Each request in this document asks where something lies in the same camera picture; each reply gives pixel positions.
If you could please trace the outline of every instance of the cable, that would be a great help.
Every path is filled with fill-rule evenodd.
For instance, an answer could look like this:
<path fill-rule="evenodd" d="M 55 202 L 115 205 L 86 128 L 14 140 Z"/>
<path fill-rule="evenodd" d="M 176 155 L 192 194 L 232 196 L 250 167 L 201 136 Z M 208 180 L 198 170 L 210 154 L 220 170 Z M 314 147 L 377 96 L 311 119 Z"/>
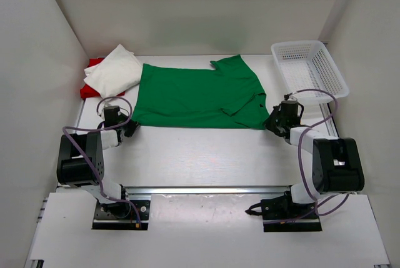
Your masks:
<path fill-rule="evenodd" d="M 83 156 L 83 158 L 85 159 L 85 161 L 87 162 L 87 164 L 88 164 L 89 167 L 91 168 L 92 173 L 94 174 L 94 176 L 95 176 L 97 182 L 99 183 L 100 195 L 103 196 L 104 198 L 110 200 L 110 201 L 114 201 L 114 202 L 125 202 L 125 203 L 129 204 L 129 205 L 133 208 L 133 210 L 135 211 L 135 214 L 136 214 L 136 223 L 138 224 L 138 226 L 139 226 L 139 228 L 140 228 L 140 227 L 141 227 L 141 221 L 140 221 L 139 211 L 138 211 L 138 209 L 136 208 L 136 206 L 133 204 L 133 202 L 131 202 L 130 200 L 127 200 L 127 199 L 116 199 L 116 198 L 107 196 L 107 195 L 104 193 L 103 182 L 102 182 L 102 180 L 101 180 L 101 178 L 100 178 L 100 175 L 99 175 L 97 169 L 95 168 L 94 164 L 91 162 L 91 160 L 90 160 L 90 158 L 88 157 L 88 155 L 81 149 L 81 147 L 79 146 L 79 144 L 74 140 L 74 138 L 72 138 L 72 136 L 67 132 L 67 129 L 70 129 L 70 130 L 73 130 L 73 131 L 83 131 L 83 132 L 100 132 L 100 131 L 106 131 L 106 130 L 109 130 L 109 129 L 116 129 L 117 127 L 121 127 L 121 126 L 124 126 L 125 124 L 127 124 L 127 123 L 131 120 L 131 118 L 132 118 L 133 109 L 132 109 L 131 103 L 130 103 L 127 99 L 125 99 L 125 98 L 123 98 L 123 97 L 111 96 L 111 97 L 106 97 L 106 98 L 101 99 L 101 100 L 99 101 L 99 103 L 97 104 L 96 112 L 97 112 L 97 113 L 99 112 L 99 106 L 100 106 L 100 104 L 101 104 L 103 101 L 106 101 L 106 100 L 112 99 L 112 98 L 121 99 L 121 100 L 125 101 L 125 102 L 128 104 L 128 106 L 129 106 L 129 116 L 128 116 L 128 119 L 126 119 L 124 122 L 122 122 L 122 123 L 120 123 L 120 124 L 116 124 L 115 126 L 105 127 L 104 129 L 81 129 L 81 128 L 79 128 L 79 127 L 64 126 L 64 127 L 62 128 L 62 132 L 63 132 L 64 135 L 71 141 L 71 143 L 73 144 L 73 146 L 79 151 L 79 153 Z"/>
<path fill-rule="evenodd" d="M 281 220 L 276 220 L 276 221 L 267 221 L 267 222 L 264 222 L 265 224 L 278 224 L 278 223 L 279 224 L 283 224 L 283 223 L 287 223 L 287 222 L 296 222 L 299 219 L 302 219 L 304 217 L 307 217 L 308 215 L 311 215 L 313 212 L 315 212 L 315 214 L 317 216 L 326 216 L 326 215 L 329 215 L 329 214 L 333 213 L 334 211 L 338 210 L 347 201 L 347 199 L 349 198 L 349 194 L 346 194 L 346 196 L 341 201 L 341 203 L 339 205 L 337 205 L 335 208 L 333 208 L 332 210 L 330 210 L 330 211 L 328 211 L 326 213 L 323 213 L 323 214 L 318 213 L 318 207 L 320 207 L 321 205 L 325 204 L 327 201 L 330 201 L 332 198 L 334 198 L 334 197 L 336 197 L 338 195 L 329 196 L 327 199 L 325 199 L 324 201 L 322 201 L 321 203 L 318 204 L 318 199 L 315 196 L 313 196 L 313 194 L 311 193 L 311 191 L 310 191 L 310 189 L 308 187 L 308 184 L 307 184 L 307 179 L 306 179 L 306 175 L 304 173 L 304 168 L 303 168 L 303 159 L 302 159 L 302 156 L 301 156 L 301 145 L 303 143 L 303 138 L 307 134 L 307 132 L 309 132 L 312 128 L 314 128 L 314 127 L 316 127 L 316 126 L 318 126 L 318 125 L 320 125 L 322 123 L 325 123 L 326 121 L 330 120 L 330 118 L 333 118 L 333 116 L 335 115 L 336 111 L 338 110 L 339 104 L 338 104 L 338 100 L 336 99 L 336 97 L 334 97 L 331 93 L 326 92 L 324 90 L 320 90 L 320 89 L 302 89 L 302 90 L 298 90 L 296 92 L 289 93 L 286 96 L 287 96 L 287 98 L 289 98 L 289 97 L 295 98 L 293 95 L 295 95 L 297 93 L 301 93 L 301 92 L 308 92 L 308 91 L 315 91 L 315 92 L 324 93 L 324 94 L 328 95 L 329 97 L 331 97 L 333 99 L 334 103 L 335 103 L 335 108 L 334 108 L 333 112 L 330 113 L 330 115 L 328 115 L 328 117 L 324 118 L 323 120 L 321 120 L 321 121 L 319 121 L 317 123 L 314 123 L 313 125 L 309 126 L 307 129 L 305 129 L 301 133 L 300 138 L 299 138 L 299 143 L 297 145 L 297 158 L 299 160 L 299 168 L 300 168 L 301 179 L 302 179 L 302 182 L 303 182 L 303 184 L 304 184 L 304 186 L 306 188 L 306 192 L 307 192 L 308 196 L 315 202 L 314 203 L 314 208 L 311 211 L 309 211 L 308 213 L 306 213 L 306 214 L 304 214 L 302 216 L 298 216 L 296 218 L 281 219 Z"/>
<path fill-rule="evenodd" d="M 333 213 L 333 212 L 336 211 L 338 208 L 340 208 L 340 207 L 347 201 L 347 199 L 349 198 L 349 194 L 347 194 L 346 197 L 343 199 L 343 201 L 342 201 L 337 207 L 335 207 L 334 209 L 332 209 L 332 210 L 330 210 L 329 212 L 324 213 L 324 214 L 319 214 L 319 213 L 318 213 L 318 199 L 317 199 L 315 196 L 313 196 L 313 194 L 311 193 L 311 191 L 310 191 L 310 189 L 309 189 L 309 187 L 308 187 L 308 184 L 307 184 L 307 179 L 306 179 L 305 173 L 304 173 L 303 159 L 302 159 L 302 155 L 301 155 L 301 145 L 302 145 L 302 143 L 303 143 L 303 138 L 304 138 L 304 136 L 307 134 L 307 132 L 309 132 L 312 128 L 314 128 L 314 127 L 316 127 L 316 126 L 318 126 L 318 125 L 320 125 L 320 124 L 322 124 L 322 123 L 325 123 L 325 122 L 328 121 L 330 118 L 333 118 L 333 116 L 335 115 L 336 111 L 338 110 L 339 104 L 338 104 L 338 100 L 336 99 L 336 97 L 334 97 L 331 93 L 326 92 L 326 91 L 324 91 L 324 90 L 320 90 L 320 89 L 302 89 L 302 90 L 298 90 L 298 91 L 296 91 L 296 92 L 289 93 L 288 95 L 289 95 L 289 96 L 292 96 L 292 95 L 297 94 L 297 93 L 308 92 L 308 91 L 316 91 L 316 92 L 324 93 L 324 94 L 328 95 L 329 97 L 331 97 L 331 98 L 333 99 L 334 103 L 335 103 L 335 108 L 334 108 L 333 112 L 330 113 L 330 115 L 328 115 L 328 117 L 326 117 L 325 119 L 323 119 L 323 120 L 321 120 L 321 121 L 319 121 L 319 122 L 317 122 L 317 123 L 314 123 L 314 124 L 311 125 L 308 129 L 305 129 L 305 130 L 301 133 L 300 138 L 299 138 L 299 144 L 298 144 L 298 146 L 297 146 L 297 158 L 298 158 L 298 160 L 299 160 L 300 175 L 301 175 L 302 182 L 303 182 L 303 184 L 304 184 L 304 186 L 305 186 L 305 188 L 306 188 L 306 192 L 307 192 L 308 196 L 309 196 L 312 200 L 315 201 L 315 207 L 314 207 L 314 208 L 315 208 L 315 213 L 316 213 L 318 216 L 326 216 L 326 215 L 329 215 L 330 213 Z"/>

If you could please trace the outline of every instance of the white cloth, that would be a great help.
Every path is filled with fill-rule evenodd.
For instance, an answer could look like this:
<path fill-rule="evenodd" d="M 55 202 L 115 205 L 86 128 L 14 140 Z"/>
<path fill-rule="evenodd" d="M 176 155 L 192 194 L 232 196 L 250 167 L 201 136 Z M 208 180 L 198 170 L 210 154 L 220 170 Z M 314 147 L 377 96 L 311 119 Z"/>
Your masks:
<path fill-rule="evenodd" d="M 89 74 L 92 73 L 98 67 L 98 65 L 100 65 L 100 64 L 96 64 L 96 65 L 93 65 L 93 66 L 90 66 L 90 67 L 84 69 L 85 76 L 89 76 Z"/>
<path fill-rule="evenodd" d="M 100 64 L 85 69 L 84 82 L 100 93 L 101 97 L 117 96 L 139 84 L 143 64 L 133 52 L 122 45 L 117 46 Z"/>

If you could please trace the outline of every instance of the white floor panel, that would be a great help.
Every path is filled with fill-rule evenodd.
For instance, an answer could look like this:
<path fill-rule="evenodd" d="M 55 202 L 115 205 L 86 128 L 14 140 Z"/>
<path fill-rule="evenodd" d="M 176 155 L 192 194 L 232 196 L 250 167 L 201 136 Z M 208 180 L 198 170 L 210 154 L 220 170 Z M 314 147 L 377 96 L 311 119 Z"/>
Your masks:
<path fill-rule="evenodd" d="M 244 213 L 256 202 L 257 195 L 153 195 L 148 231 L 95 231 L 93 197 L 83 191 L 53 193 L 31 259 L 44 260 L 43 268 L 373 268 L 389 263 L 366 196 L 351 196 L 321 219 L 322 232 L 313 233 L 263 233 L 261 218 Z"/>

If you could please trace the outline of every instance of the white wall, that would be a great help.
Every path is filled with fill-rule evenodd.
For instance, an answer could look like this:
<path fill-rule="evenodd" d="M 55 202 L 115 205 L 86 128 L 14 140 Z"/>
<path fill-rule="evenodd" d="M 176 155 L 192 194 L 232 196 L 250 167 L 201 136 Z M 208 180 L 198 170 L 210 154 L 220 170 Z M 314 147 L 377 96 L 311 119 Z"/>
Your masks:
<path fill-rule="evenodd" d="M 265 54 L 318 39 L 335 0 L 60 0 L 91 57 L 118 43 L 138 55 Z"/>
<path fill-rule="evenodd" d="M 328 49 L 350 88 L 339 133 L 357 140 L 365 191 L 400 267 L 400 0 L 351 0 Z"/>
<path fill-rule="evenodd" d="M 55 0 L 0 0 L 0 267 L 23 267 L 87 56 Z"/>

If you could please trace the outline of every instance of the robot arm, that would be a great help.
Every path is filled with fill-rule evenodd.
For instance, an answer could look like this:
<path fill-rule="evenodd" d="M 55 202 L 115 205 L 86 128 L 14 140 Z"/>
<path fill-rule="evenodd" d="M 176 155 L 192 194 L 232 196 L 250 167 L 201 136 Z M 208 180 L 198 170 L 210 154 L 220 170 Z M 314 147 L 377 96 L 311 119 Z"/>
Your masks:
<path fill-rule="evenodd" d="M 298 146 L 301 134 L 309 129 L 301 125 L 303 112 L 303 105 L 297 101 L 285 100 L 274 107 L 264 124 L 275 135 Z M 363 189 L 364 175 L 354 139 L 341 139 L 309 129 L 302 139 L 301 149 L 312 154 L 312 174 L 305 177 L 308 188 L 316 199 L 333 192 L 345 193 Z M 314 202 L 303 182 L 291 186 L 291 197 L 297 204 Z"/>
<path fill-rule="evenodd" d="M 126 115 L 121 113 L 119 106 L 107 106 L 103 111 L 105 127 L 115 126 L 128 119 Z M 129 121 L 117 129 L 89 132 L 83 135 L 71 134 L 72 138 L 97 168 L 103 184 L 103 191 L 108 197 L 126 199 L 127 196 L 126 190 L 122 185 L 113 182 L 104 175 L 103 150 L 121 145 L 123 138 L 131 137 L 138 126 L 137 122 Z M 102 205 L 104 211 L 113 214 L 117 218 L 129 213 L 130 208 L 127 203 L 110 201 L 100 194 L 98 181 L 91 168 L 65 135 L 61 137 L 57 178 L 60 184 L 66 184 L 89 192 Z"/>
<path fill-rule="evenodd" d="M 264 125 L 267 130 L 283 137 L 287 143 L 298 146 L 302 182 L 290 186 L 290 190 L 283 196 L 262 199 L 260 203 L 246 210 L 246 213 L 262 216 L 264 232 L 321 231 L 318 206 L 337 193 L 360 191 L 364 187 L 364 175 L 357 145 L 353 139 L 327 136 L 301 125 L 304 107 L 288 98 L 289 95 L 285 96 L 285 100 L 274 107 Z M 312 154 L 312 171 L 303 169 L 301 162 L 303 150 Z M 333 196 L 318 202 L 329 195 Z M 335 209 L 339 208 L 347 198 L 348 196 Z M 258 207 L 261 208 L 261 212 L 254 211 Z"/>

